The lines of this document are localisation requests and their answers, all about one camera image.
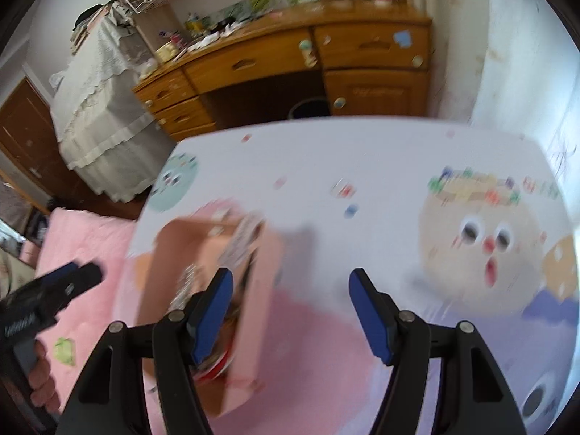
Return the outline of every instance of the googly eye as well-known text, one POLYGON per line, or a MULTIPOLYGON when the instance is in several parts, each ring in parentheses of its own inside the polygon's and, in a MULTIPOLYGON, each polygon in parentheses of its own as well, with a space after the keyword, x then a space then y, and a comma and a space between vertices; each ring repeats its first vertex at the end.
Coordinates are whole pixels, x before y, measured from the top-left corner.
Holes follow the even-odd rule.
POLYGON ((495 230, 495 246, 500 252, 505 252, 512 243, 513 234, 511 227, 506 223, 501 223, 495 230))
POLYGON ((461 223, 459 233, 465 244, 481 242, 481 237, 485 233, 482 220, 477 216, 466 216, 461 223))

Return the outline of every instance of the wooden desk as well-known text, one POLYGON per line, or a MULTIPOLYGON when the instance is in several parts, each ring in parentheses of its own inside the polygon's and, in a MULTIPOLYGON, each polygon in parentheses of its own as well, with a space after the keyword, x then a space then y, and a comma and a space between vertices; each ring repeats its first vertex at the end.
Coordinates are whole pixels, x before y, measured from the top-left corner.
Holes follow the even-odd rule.
POLYGON ((230 126, 228 120, 219 119, 234 117, 220 110, 224 102, 236 104, 237 98, 246 107, 252 96, 271 101, 260 89, 248 94, 244 83, 286 74, 298 78, 288 79, 294 82, 284 89, 297 89, 302 96, 308 93, 306 80, 323 80, 322 94, 335 115, 423 116, 430 28, 428 17, 406 5, 304 4, 266 15, 230 37, 165 64, 134 92, 176 140, 230 126), (311 61, 304 51, 308 44, 311 61), (230 90, 216 99, 218 90, 234 86, 241 91, 230 90))

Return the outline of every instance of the green sticker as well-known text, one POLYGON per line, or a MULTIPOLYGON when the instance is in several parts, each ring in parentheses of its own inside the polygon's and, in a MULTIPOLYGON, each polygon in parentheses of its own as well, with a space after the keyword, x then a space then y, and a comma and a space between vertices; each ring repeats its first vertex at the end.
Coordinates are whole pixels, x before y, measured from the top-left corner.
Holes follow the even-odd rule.
POLYGON ((75 365, 74 340, 60 338, 54 344, 54 357, 62 364, 75 365))

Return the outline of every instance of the white cloth cover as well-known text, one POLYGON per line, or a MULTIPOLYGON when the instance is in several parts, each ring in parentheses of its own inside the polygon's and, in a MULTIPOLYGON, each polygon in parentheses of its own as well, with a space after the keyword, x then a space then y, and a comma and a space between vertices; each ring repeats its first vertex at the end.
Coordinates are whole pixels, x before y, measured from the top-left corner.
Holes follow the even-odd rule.
POLYGON ((91 189, 130 201, 152 185, 175 143, 132 91, 151 54, 115 11, 89 34, 51 106, 60 154, 91 189))

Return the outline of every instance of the human hand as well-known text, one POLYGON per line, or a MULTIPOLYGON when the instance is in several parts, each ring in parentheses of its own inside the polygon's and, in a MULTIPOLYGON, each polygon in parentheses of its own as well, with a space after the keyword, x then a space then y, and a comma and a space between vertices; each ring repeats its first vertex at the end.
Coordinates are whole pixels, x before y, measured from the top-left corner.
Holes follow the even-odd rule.
POLYGON ((50 363, 46 359, 46 347, 38 340, 34 343, 34 352, 38 361, 28 375, 28 384, 33 390, 30 402, 36 407, 46 407, 50 413, 56 413, 60 408, 59 395, 56 393, 54 378, 50 376, 50 363))

